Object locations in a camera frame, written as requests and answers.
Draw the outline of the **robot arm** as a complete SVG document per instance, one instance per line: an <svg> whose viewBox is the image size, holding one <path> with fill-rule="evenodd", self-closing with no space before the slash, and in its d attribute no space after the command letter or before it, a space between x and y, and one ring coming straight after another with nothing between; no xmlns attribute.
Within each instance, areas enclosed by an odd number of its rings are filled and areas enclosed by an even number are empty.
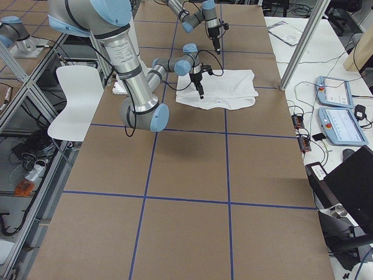
<svg viewBox="0 0 373 280"><path fill-rule="evenodd" d="M130 31L132 7L129 1L48 1L50 26L79 37L94 36L103 44L128 97L121 106L122 122L133 129L160 132L167 126L169 109L153 93L169 72L190 75L200 95L202 70L195 44L186 45L183 56L158 58L144 73Z"/></svg>
<svg viewBox="0 0 373 280"><path fill-rule="evenodd" d="M187 33L192 32L197 26L205 22L207 36L213 43L214 51L218 55L221 54L220 29L224 22L217 17L214 1L202 2L202 6L197 8L197 11L193 14L187 11L180 1L169 0L162 1L162 3L166 4L177 15Z"/></svg>

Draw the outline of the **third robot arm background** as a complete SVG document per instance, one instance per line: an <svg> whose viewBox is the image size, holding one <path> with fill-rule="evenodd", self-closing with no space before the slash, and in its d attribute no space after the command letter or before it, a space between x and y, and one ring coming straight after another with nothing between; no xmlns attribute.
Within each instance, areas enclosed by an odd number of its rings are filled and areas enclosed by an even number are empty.
<svg viewBox="0 0 373 280"><path fill-rule="evenodd" d="M48 39L35 38L17 16L1 18L1 43L10 48L15 58L37 58L44 48L50 46Z"/></svg>

